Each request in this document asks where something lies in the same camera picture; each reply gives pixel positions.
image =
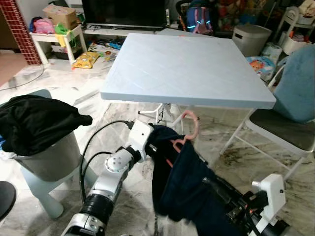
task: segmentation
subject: red brick wall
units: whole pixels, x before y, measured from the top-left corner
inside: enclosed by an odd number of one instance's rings
[[[41,64],[39,55],[15,0],[0,0],[0,10],[27,63],[29,65]]]

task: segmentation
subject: television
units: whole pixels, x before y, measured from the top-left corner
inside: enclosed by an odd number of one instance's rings
[[[166,23],[165,0],[82,0],[88,24],[161,28]]]

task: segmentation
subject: chair seat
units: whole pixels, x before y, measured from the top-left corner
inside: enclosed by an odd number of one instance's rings
[[[312,150],[315,142],[315,122],[296,123],[273,110],[256,110],[249,120],[278,136],[288,143],[302,149]]]

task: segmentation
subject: storage bin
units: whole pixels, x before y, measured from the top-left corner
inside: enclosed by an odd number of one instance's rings
[[[232,40],[245,57],[258,56],[271,32],[262,26],[239,25],[234,27]]]
[[[45,151],[15,160],[43,181],[53,182],[77,168],[80,157],[80,149],[71,132]]]
[[[287,55],[290,55],[294,51],[310,44],[312,43],[294,41],[292,38],[288,37],[285,32],[282,32],[281,38],[279,40],[279,46],[282,47],[284,53]]]

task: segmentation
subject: backpack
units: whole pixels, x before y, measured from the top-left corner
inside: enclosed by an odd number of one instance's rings
[[[54,34],[55,28],[48,18],[39,19],[34,22],[35,33]]]
[[[36,32],[36,28],[35,28],[35,25],[34,23],[39,20],[39,19],[43,19],[42,17],[40,16],[36,16],[34,18],[32,18],[31,22],[30,22],[30,27],[29,27],[29,30],[31,33],[35,33]]]
[[[191,33],[212,34],[207,0],[193,0],[187,10],[187,30]]]

